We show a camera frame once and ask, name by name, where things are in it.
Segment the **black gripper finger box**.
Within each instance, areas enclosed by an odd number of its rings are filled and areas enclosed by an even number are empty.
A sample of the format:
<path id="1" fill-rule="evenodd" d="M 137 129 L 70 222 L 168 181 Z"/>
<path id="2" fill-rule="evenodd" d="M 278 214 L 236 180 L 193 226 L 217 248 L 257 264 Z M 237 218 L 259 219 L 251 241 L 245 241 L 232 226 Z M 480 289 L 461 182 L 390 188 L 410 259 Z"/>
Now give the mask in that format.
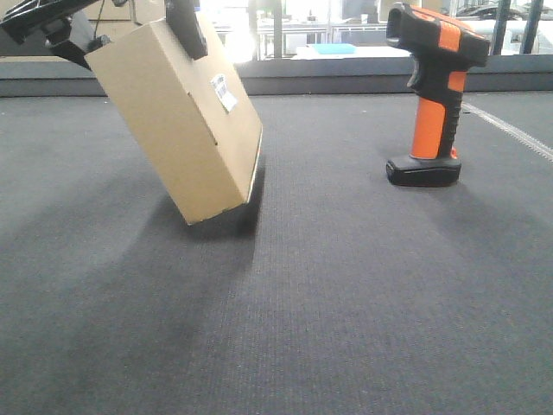
<path id="1" fill-rule="evenodd" d="M 168 26 L 191 59 L 199 60 L 208 55 L 207 41 L 196 16 L 194 1 L 166 1 L 165 18 Z"/>

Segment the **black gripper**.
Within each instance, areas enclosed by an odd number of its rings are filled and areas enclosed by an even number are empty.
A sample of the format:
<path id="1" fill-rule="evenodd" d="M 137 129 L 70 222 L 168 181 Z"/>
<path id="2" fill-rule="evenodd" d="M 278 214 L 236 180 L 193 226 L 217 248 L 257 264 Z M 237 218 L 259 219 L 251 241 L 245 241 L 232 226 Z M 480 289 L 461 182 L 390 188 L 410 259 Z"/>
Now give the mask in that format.
<path id="1" fill-rule="evenodd" d="M 1 28 L 16 43 L 23 44 L 29 35 L 40 30 L 50 52 L 91 70 L 86 56 L 111 42 L 108 35 L 98 35 L 83 9 L 94 1 L 21 1 L 8 9 Z"/>

